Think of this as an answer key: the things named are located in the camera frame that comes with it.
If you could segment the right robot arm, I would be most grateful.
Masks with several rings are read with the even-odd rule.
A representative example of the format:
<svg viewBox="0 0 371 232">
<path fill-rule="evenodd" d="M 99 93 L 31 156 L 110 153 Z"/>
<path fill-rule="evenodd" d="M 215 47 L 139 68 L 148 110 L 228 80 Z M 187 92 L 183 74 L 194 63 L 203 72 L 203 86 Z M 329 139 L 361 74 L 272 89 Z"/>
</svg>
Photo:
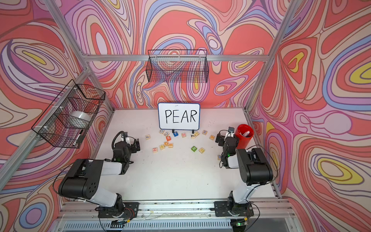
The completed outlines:
<svg viewBox="0 0 371 232">
<path fill-rule="evenodd" d="M 263 149 L 248 143 L 254 135 L 253 129 L 241 124 L 234 129 L 221 130 L 215 142 L 222 147 L 219 167 L 237 169 L 242 183 L 232 190 L 226 201 L 215 201 L 213 210 L 217 217 L 244 217 L 254 215 L 250 198 L 259 188 L 274 180 L 274 173 Z"/>
</svg>

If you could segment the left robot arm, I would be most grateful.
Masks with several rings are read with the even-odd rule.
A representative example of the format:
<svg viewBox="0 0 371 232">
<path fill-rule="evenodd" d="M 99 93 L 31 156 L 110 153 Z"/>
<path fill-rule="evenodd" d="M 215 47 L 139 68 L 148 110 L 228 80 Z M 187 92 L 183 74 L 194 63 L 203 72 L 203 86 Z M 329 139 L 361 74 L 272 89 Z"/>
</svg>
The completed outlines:
<svg viewBox="0 0 371 232">
<path fill-rule="evenodd" d="M 58 195 L 95 204 L 98 218 L 137 217 L 138 203 L 124 203 L 122 195 L 99 186 L 102 176 L 122 176 L 134 162 L 131 155 L 141 150 L 140 141 L 120 131 L 111 143 L 111 159 L 77 159 L 61 181 Z"/>
</svg>

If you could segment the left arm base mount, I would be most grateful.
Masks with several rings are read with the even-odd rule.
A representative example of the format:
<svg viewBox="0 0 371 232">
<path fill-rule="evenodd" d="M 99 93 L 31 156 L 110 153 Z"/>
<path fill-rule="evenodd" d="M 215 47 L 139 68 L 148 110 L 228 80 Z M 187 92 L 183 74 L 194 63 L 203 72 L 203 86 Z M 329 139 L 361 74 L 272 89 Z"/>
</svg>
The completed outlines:
<svg viewBox="0 0 371 232">
<path fill-rule="evenodd" d="M 113 207 L 99 206 L 95 210 L 98 212 L 98 218 L 133 219 L 138 215 L 139 202 L 125 202 Z"/>
</svg>

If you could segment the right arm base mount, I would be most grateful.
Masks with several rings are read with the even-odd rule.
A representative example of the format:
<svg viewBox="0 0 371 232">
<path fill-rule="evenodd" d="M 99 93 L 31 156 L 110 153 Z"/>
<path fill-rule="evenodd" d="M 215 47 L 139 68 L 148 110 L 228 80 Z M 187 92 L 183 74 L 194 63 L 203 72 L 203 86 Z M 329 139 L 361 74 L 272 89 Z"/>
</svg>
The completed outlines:
<svg viewBox="0 0 371 232">
<path fill-rule="evenodd" d="M 254 210 L 250 202 L 245 204 L 237 204 L 228 201 L 215 201 L 213 209 L 217 217 L 250 218 L 254 216 Z"/>
</svg>

